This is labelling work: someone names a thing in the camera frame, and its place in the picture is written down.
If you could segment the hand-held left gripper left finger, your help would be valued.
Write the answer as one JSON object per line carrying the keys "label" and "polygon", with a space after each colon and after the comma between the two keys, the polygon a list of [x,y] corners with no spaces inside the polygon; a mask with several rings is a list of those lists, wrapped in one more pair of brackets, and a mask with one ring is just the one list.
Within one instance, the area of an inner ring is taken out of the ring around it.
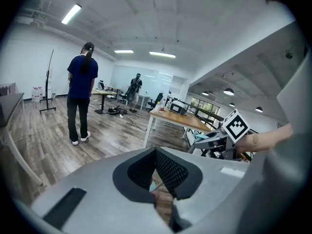
{"label": "hand-held left gripper left finger", "polygon": [[72,188],[86,191],[85,196],[61,230],[68,234],[166,234],[168,225],[151,203],[133,202],[113,183],[113,171],[122,162],[142,153],[138,149],[87,163],[59,180],[31,205],[44,217]]}

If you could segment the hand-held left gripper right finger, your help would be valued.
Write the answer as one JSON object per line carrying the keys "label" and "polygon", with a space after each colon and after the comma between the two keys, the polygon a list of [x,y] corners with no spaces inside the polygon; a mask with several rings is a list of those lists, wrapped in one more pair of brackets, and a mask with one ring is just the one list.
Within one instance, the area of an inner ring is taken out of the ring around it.
{"label": "hand-held left gripper right finger", "polygon": [[176,182],[171,189],[171,224],[155,228],[157,234],[245,234],[246,201],[237,189],[248,165],[204,158],[165,147],[155,148],[157,172]]}

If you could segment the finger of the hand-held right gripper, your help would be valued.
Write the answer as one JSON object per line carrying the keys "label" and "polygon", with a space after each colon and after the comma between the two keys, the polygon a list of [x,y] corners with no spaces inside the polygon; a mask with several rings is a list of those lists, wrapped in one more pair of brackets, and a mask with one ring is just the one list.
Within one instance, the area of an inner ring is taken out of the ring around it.
{"label": "finger of the hand-held right gripper", "polygon": [[194,147],[198,149],[214,149],[220,146],[226,145],[226,139],[218,139],[218,140],[211,140],[211,139],[203,139],[194,142]]}
{"label": "finger of the hand-held right gripper", "polygon": [[209,132],[208,134],[207,134],[207,137],[209,138],[209,139],[222,139],[222,138],[225,138],[226,137],[226,134],[225,133],[223,133],[222,131],[212,131],[212,132]]}

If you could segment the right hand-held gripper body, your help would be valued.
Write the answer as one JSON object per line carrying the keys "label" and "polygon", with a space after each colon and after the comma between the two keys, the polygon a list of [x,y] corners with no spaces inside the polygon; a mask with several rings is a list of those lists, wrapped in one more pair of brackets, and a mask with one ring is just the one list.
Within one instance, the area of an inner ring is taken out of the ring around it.
{"label": "right hand-held gripper body", "polygon": [[222,131],[226,134],[226,145],[214,149],[205,149],[211,158],[216,159],[240,159],[236,143],[248,133],[250,126],[241,113],[234,109],[221,122],[215,131]]}

